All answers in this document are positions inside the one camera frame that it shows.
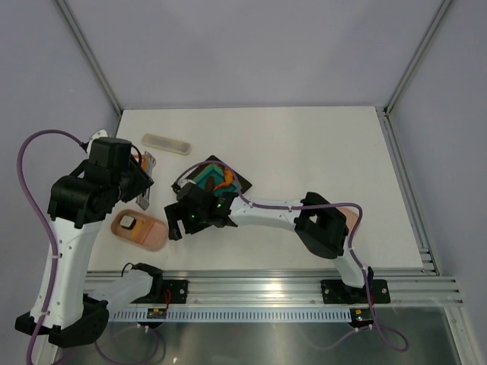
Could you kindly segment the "orange fried shrimp piece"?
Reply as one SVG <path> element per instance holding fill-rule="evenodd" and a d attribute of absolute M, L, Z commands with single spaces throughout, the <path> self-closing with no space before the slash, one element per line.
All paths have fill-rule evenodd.
<path fill-rule="evenodd" d="M 133 154 L 132 156 L 134 157 L 135 162 L 138 166 L 140 166 L 143 170 L 147 170 L 148 162 L 145 155 L 138 156 L 137 154 Z"/>

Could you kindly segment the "metal food tongs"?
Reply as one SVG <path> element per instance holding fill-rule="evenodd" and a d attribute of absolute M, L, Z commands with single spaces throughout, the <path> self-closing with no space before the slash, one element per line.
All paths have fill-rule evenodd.
<path fill-rule="evenodd" d="M 150 154 L 148 151 L 145 151 L 144 154 L 147 157 L 148 168 L 145 171 L 145 174 L 151 180 L 151 184 L 149 182 L 145 183 L 145 189 L 137 195 L 136 197 L 136 204 L 143 210 L 146 211 L 150 206 L 150 193 L 151 187 L 154 185 L 154 180 L 152 179 L 152 173 L 156 166 L 157 161 L 155 160 L 154 156 Z"/>

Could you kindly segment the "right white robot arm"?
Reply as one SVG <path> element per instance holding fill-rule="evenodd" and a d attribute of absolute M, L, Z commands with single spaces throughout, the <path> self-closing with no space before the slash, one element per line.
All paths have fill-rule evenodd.
<path fill-rule="evenodd" d="M 330 203 L 322 195 L 307 192 L 299 200 L 274 202 L 251 200 L 237 192 L 214 195 L 188 183 L 180 188 L 176 201 L 164 207 L 170 240 L 198 233 L 208 227 L 263 226 L 295 233 L 307 251 L 330 260 L 341 277 L 338 295 L 354 303 L 372 290 L 373 269 L 358 258 L 353 239 L 363 218 L 355 203 Z"/>

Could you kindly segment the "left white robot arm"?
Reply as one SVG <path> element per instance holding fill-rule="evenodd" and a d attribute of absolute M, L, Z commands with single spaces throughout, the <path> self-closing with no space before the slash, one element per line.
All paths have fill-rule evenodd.
<path fill-rule="evenodd" d="M 162 270 L 139 263 L 94 294 L 84 292 L 94 242 L 118 202 L 129 202 L 153 185 L 135 158 L 111 168 L 84 160 L 51 188 L 48 215 L 55 246 L 49 250 L 40 296 L 15 328 L 45 335 L 50 344 L 73 348 L 94 343 L 109 317 L 130 303 L 165 299 Z"/>

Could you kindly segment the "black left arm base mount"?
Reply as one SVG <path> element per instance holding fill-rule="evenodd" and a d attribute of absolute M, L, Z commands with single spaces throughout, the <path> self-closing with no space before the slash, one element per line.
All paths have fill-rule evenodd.
<path fill-rule="evenodd" d="M 132 301 L 132 304 L 186 304 L 189 282 L 164 279 L 156 284 L 149 294 Z"/>

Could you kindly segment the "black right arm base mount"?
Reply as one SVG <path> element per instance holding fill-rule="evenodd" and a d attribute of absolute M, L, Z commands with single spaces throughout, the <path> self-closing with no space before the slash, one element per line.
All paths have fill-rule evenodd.
<path fill-rule="evenodd" d="M 320 286 L 325 304 L 368 304 L 366 287 L 346 286 L 339 279 L 322 280 Z M 373 279 L 369 284 L 369 293 L 373 304 L 391 303 L 389 288 L 385 280 Z"/>

